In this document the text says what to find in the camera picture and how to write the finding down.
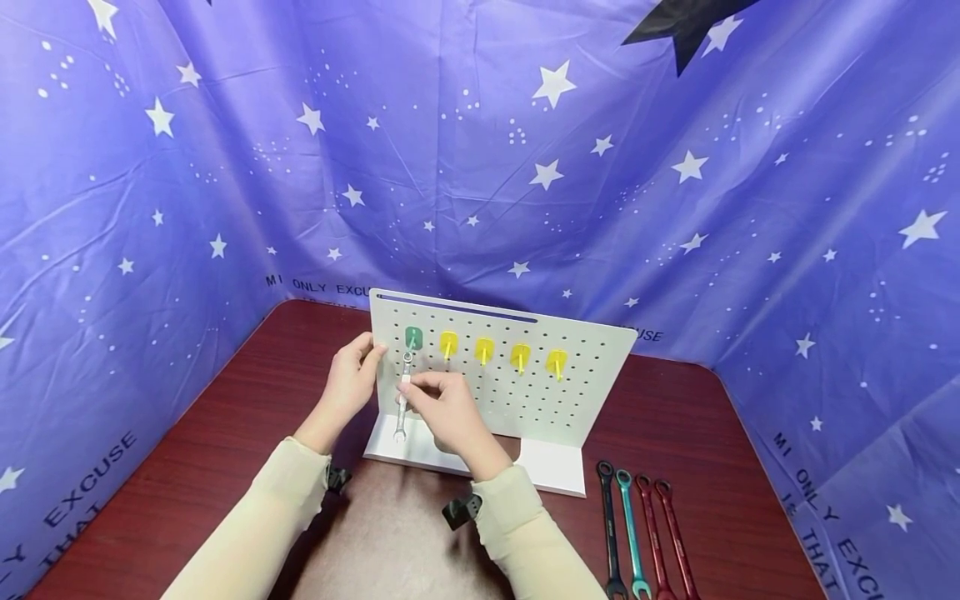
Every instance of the black clip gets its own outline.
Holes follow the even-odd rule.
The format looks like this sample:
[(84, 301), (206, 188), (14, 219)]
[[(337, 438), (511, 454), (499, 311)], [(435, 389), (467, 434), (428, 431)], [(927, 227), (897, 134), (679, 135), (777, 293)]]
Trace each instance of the black clip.
[(483, 498), (472, 493), (467, 498), (451, 500), (449, 504), (444, 506), (442, 513), (446, 519), (446, 524), (450, 526), (452, 531), (456, 531), (467, 521), (476, 519), (482, 505)]
[(326, 488), (330, 492), (339, 494), (347, 484), (347, 481), (352, 478), (353, 475), (345, 468), (331, 467), (330, 471), (326, 474)]

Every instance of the white pegboard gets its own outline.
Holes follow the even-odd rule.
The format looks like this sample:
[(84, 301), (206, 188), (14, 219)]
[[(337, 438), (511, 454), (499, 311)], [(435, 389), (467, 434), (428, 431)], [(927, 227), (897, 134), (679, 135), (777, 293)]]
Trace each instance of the white pegboard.
[[(463, 373), (490, 430), (523, 440), (582, 447), (636, 341), (636, 332), (625, 327), (380, 289), (371, 289), (370, 299), (373, 337), (390, 349), (377, 373), (383, 416), (396, 415), (405, 330), (414, 326), (423, 332), (414, 372)], [(449, 361), (440, 345), (444, 331), (457, 335), (458, 349)], [(478, 338), (494, 341), (485, 367), (473, 354)], [(523, 375), (510, 363), (516, 344), (530, 347)], [(559, 381), (546, 368), (555, 349), (567, 354)], [(410, 413), (410, 418), (419, 416)]]

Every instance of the black star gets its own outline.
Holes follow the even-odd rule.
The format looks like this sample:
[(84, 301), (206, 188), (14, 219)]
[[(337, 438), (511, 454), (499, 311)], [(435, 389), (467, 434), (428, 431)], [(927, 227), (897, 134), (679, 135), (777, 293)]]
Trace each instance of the black star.
[(680, 76), (711, 27), (756, 2), (757, 0), (660, 0), (620, 45), (673, 37), (677, 75)]

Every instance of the table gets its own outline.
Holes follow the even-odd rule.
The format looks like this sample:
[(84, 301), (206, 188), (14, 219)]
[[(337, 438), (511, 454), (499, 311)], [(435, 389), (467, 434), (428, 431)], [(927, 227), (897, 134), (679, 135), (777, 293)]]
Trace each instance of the table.
[[(276, 443), (309, 413), (334, 352), (369, 326), (365, 312), (300, 300), (280, 305), (29, 599), (156, 600)], [(270, 598), (511, 598), (475, 529), (451, 533), (440, 515), (447, 501), (468, 490), (467, 479), (363, 460), (374, 417), (371, 403), (341, 437), (334, 465), (349, 468), (354, 478), (343, 497), (328, 495)], [(606, 459), (673, 484), (705, 599), (823, 597), (722, 384), (708, 370), (631, 356), (584, 446), (584, 459), (586, 499), (542, 496), (599, 581), (607, 579), (607, 554), (594, 466)], [(614, 500), (627, 579), (627, 536)], [(634, 506), (652, 581), (637, 495)], [(658, 523), (669, 540), (659, 507)], [(680, 592), (672, 552), (666, 562), (671, 586)]]

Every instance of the sleeve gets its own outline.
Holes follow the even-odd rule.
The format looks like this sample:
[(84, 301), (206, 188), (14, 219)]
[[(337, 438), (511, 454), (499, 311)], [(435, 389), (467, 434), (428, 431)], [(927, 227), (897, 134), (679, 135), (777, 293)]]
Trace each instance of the sleeve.
[(330, 457), (286, 438), (161, 600), (263, 600), (320, 512)]
[(514, 465), (490, 481), (474, 483), (483, 504), (477, 515), (480, 542), (510, 580), (517, 600), (605, 600), (583, 559), (543, 508), (523, 467)]

